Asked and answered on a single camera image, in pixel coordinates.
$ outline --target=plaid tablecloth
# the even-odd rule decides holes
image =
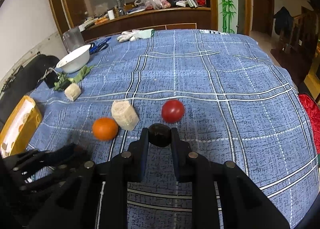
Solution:
[[[143,127],[163,123],[161,106],[177,98],[185,115],[169,126],[209,160],[236,162],[294,227],[318,194],[319,175],[310,121],[288,72],[243,35],[166,30],[121,44],[116,37],[92,56],[75,102],[44,83],[31,94],[44,119],[29,148],[76,143],[95,162],[108,161]],[[98,141],[91,126],[111,116],[116,99],[128,99],[140,122]],[[169,147],[149,146],[146,178],[128,192],[129,228],[191,228],[191,185],[176,182]]]

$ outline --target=orange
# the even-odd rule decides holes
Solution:
[[[118,133],[118,124],[110,118],[97,119],[92,125],[92,132],[101,141],[112,140]]]

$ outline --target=yellow plastic package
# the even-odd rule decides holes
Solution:
[[[22,97],[0,133],[2,157],[23,152],[41,121],[35,101],[27,95]]]

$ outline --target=wooden counter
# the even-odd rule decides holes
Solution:
[[[117,17],[82,32],[85,41],[132,29],[211,29],[210,8],[147,10]]]

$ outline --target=bowl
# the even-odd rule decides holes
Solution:
[[[89,49],[91,45],[85,45],[72,51],[57,63],[65,73],[71,74],[81,69],[90,59]]]

